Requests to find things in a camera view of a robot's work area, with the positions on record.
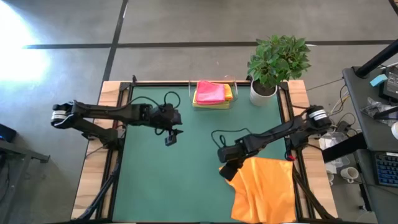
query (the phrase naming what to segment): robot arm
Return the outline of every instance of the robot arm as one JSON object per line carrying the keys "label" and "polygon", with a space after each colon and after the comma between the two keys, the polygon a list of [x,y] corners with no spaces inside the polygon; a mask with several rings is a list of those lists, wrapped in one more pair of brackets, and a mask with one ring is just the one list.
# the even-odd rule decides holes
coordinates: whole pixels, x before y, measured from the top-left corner
{"label": "robot arm", "polygon": [[308,142],[308,136],[325,133],[330,125],[331,121],[322,106],[310,106],[289,122],[261,134],[243,136],[235,140],[235,145],[218,149],[220,162],[226,163],[220,170],[220,175],[231,181],[238,169],[242,168],[245,159],[257,155],[269,143],[289,136],[290,145],[293,148],[300,147]]}
{"label": "robot arm", "polygon": [[115,129],[104,129],[84,118],[113,119],[133,126],[148,126],[168,131],[165,145],[177,142],[177,134],[182,131],[173,129],[182,124],[181,115],[170,103],[152,107],[150,104],[127,104],[122,107],[86,105],[77,101],[53,105],[51,125],[58,129],[74,128],[83,132],[83,136],[99,138],[103,144],[117,144],[118,132]]}

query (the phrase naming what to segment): clear plastic tray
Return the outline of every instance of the clear plastic tray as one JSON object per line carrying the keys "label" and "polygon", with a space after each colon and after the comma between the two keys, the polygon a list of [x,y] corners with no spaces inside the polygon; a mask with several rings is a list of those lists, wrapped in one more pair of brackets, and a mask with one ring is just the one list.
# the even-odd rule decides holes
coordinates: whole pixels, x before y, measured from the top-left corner
{"label": "clear plastic tray", "polygon": [[[212,83],[219,83],[219,84],[228,84],[231,87],[232,90],[232,96],[233,99],[229,102],[229,106],[227,108],[223,109],[213,109],[213,108],[197,108],[195,106],[192,106],[195,110],[225,110],[225,109],[230,109],[233,107],[234,102],[238,100],[238,85],[236,84],[236,79],[234,76],[231,75],[225,75],[222,78],[219,78],[217,80],[209,80],[209,79],[200,79],[200,80],[206,80]],[[193,102],[193,96],[195,96],[195,91],[197,89],[197,82],[200,80],[189,80],[188,82],[188,94],[189,98],[191,101],[191,105]]]}

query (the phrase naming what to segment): white cup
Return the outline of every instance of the white cup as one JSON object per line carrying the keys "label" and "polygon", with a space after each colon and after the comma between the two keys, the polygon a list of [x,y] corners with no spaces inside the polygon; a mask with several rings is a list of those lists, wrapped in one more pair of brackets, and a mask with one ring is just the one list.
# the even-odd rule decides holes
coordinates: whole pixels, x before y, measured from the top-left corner
{"label": "white cup", "polygon": [[332,186],[333,185],[333,180],[335,179],[335,175],[332,174],[330,171],[326,170],[326,173],[328,174],[328,180],[329,184]]}
{"label": "white cup", "polygon": [[359,177],[359,172],[354,167],[347,167],[340,171],[340,175],[344,179],[346,179],[349,184],[352,184],[354,182],[354,179],[357,179]]}

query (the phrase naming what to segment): gray floor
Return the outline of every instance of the gray floor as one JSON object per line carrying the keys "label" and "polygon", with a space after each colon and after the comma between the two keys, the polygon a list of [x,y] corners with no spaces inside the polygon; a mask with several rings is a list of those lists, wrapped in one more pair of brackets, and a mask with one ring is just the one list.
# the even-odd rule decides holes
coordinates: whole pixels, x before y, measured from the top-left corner
{"label": "gray floor", "polygon": [[[109,54],[109,49],[18,47],[111,43],[121,4],[122,0],[0,1],[0,28],[5,31],[0,36],[0,123],[18,131],[18,145],[51,155],[50,163],[30,166],[11,223],[70,218],[87,141],[77,131],[52,128],[51,107],[72,99],[96,103]],[[129,1],[119,42],[253,41],[272,34],[307,40],[387,40],[398,37],[397,20],[388,0],[141,0]],[[310,47],[312,67],[302,78],[311,89],[311,104],[330,110],[344,81],[314,87],[341,78],[343,68],[361,65],[384,47]],[[140,80],[245,78],[253,50],[118,49],[110,80],[130,80],[133,74]],[[353,113],[349,101],[333,119],[347,112]],[[355,221],[361,214],[357,207],[363,204],[358,186],[334,185],[332,191],[339,217]],[[367,217],[374,220],[372,213],[360,220]]]}

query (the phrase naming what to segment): green table surface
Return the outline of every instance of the green table surface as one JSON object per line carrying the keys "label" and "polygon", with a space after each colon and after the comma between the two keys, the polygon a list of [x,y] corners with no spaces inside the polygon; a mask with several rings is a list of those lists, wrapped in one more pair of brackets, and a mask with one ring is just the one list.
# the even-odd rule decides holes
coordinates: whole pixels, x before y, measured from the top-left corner
{"label": "green table surface", "polygon": [[[177,143],[164,145],[164,133],[156,136],[153,128],[129,126],[126,133],[119,184],[116,192],[115,222],[234,222],[231,209],[234,189],[218,173],[218,147],[210,133],[216,129],[248,128],[261,133],[281,124],[276,95],[267,106],[254,106],[250,87],[239,86],[239,99],[229,110],[196,110],[188,87],[136,86],[133,98],[148,96],[158,103],[164,94],[175,91],[181,97],[178,110],[183,130]],[[177,104],[169,94],[168,102]],[[134,103],[149,103],[139,99]],[[227,145],[247,134],[223,133]],[[259,157],[284,159],[283,139],[269,144]]]}

